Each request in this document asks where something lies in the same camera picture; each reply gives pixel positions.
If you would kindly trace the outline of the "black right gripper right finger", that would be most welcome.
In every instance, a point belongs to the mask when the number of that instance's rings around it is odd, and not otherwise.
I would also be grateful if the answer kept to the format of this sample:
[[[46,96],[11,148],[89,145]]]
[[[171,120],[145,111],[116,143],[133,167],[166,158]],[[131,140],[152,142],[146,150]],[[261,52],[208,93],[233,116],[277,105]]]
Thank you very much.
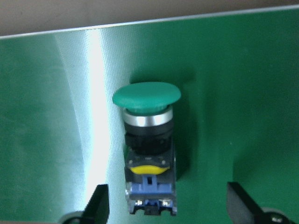
[[[238,182],[227,183],[227,213],[234,224],[293,224],[277,209],[261,208]]]

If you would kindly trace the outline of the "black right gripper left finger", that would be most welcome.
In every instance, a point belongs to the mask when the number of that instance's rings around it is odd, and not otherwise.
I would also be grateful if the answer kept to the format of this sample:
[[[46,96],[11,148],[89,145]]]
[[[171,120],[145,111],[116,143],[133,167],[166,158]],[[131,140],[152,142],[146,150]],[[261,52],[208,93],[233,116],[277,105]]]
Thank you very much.
[[[110,213],[109,191],[107,184],[96,186],[83,211],[63,215],[59,224],[106,224]]]

